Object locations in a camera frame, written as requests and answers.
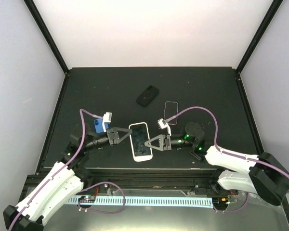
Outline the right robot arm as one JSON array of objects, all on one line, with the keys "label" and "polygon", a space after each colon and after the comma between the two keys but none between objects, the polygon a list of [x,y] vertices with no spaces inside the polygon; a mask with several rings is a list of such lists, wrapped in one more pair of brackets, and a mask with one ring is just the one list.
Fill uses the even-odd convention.
[{"label": "right robot arm", "polygon": [[198,123],[189,122],[180,135],[161,134],[147,140],[145,146],[159,151],[190,148],[197,161],[224,168],[209,182],[215,194],[239,190],[256,194],[271,205],[282,204],[289,192],[289,172],[272,154],[251,155],[223,149],[206,142],[204,135]]}]

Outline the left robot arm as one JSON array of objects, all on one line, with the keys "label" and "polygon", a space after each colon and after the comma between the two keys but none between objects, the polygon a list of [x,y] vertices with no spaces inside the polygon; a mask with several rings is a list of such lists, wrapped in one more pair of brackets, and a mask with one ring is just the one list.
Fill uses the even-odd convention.
[{"label": "left robot arm", "polygon": [[94,185],[92,173],[85,168],[89,151],[121,143],[132,134],[128,128],[108,128],[96,133],[89,125],[77,124],[62,157],[38,186],[16,206],[3,212],[9,231],[41,231],[50,217],[72,196],[89,192]]}]

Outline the black phone case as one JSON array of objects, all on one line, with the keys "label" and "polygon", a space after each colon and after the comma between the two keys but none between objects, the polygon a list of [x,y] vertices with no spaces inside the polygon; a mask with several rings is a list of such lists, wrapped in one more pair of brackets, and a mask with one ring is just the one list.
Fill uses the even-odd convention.
[{"label": "black phone case", "polygon": [[148,86],[136,99],[136,102],[146,107],[148,106],[159,94],[159,89],[150,85]]}]

